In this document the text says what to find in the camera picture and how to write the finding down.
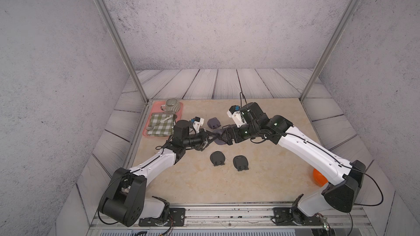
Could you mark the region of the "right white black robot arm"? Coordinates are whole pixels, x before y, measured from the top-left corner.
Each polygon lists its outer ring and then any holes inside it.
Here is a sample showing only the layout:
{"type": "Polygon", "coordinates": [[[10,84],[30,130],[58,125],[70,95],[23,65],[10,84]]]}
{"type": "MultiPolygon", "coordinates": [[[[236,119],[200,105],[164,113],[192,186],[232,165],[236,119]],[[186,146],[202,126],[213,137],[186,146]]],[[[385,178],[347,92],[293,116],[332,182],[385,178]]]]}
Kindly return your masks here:
{"type": "Polygon", "coordinates": [[[331,153],[280,115],[268,118],[256,102],[243,107],[232,106],[227,115],[234,124],[225,128],[220,136],[226,144],[254,138],[268,140],[291,151],[327,179],[315,193],[303,194],[295,200],[292,213],[297,218],[311,217],[329,209],[351,212],[363,184],[366,167],[362,162],[350,162],[331,153]]]}

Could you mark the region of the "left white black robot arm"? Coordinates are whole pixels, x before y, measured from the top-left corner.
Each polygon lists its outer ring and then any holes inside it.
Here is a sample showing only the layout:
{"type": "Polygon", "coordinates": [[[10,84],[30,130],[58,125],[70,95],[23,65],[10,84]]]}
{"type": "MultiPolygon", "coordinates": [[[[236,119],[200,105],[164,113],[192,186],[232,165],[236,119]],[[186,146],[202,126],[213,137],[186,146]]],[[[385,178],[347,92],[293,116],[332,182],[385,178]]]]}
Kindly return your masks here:
{"type": "Polygon", "coordinates": [[[164,170],[174,166],[188,150],[203,151],[220,137],[203,128],[190,133],[190,122],[178,121],[173,134],[154,156],[130,169],[117,169],[103,193],[98,214],[106,215],[127,227],[138,220],[170,223],[170,203],[159,197],[146,197],[147,186],[164,170]]]}

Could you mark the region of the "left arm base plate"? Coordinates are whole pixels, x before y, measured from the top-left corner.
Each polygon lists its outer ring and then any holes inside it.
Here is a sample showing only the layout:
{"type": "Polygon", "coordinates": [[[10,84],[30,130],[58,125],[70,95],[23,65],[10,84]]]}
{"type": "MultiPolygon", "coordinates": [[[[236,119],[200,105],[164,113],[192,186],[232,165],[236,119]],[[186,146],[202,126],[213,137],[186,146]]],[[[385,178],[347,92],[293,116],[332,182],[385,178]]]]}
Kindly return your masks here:
{"type": "Polygon", "coordinates": [[[185,208],[166,208],[158,218],[139,219],[140,227],[182,227],[184,226],[186,209],[185,208]]]}

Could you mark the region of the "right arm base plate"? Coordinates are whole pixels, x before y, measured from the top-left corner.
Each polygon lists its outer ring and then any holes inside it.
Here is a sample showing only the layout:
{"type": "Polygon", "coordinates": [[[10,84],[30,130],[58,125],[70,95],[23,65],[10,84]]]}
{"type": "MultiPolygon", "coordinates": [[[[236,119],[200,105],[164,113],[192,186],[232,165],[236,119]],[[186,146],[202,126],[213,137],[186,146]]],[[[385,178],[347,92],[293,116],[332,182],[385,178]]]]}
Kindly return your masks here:
{"type": "Polygon", "coordinates": [[[306,216],[297,208],[273,208],[272,222],[278,226],[321,226],[316,215],[306,216]]]}

